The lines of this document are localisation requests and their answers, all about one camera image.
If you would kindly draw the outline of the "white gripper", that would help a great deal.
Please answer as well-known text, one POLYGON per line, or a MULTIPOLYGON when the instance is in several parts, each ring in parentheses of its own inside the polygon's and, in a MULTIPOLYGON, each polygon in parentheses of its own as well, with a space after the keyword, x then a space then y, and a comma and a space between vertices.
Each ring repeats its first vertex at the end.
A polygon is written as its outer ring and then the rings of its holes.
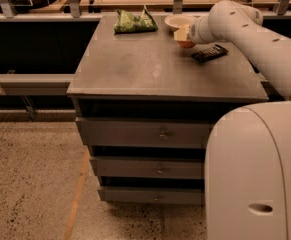
POLYGON ((209 26, 209 17, 200 16, 193 20, 191 26, 183 25, 174 32, 175 41, 189 41, 195 44, 208 44, 217 41, 209 26))

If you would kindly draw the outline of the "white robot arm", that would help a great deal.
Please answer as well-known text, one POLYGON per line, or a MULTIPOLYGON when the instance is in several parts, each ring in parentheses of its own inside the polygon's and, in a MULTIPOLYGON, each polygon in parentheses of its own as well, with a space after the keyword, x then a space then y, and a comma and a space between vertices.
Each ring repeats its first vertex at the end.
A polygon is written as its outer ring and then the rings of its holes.
POLYGON ((233 1, 174 35, 182 47, 234 44, 282 96, 237 108, 213 127, 205 156, 207 240, 291 240, 291 38, 233 1))

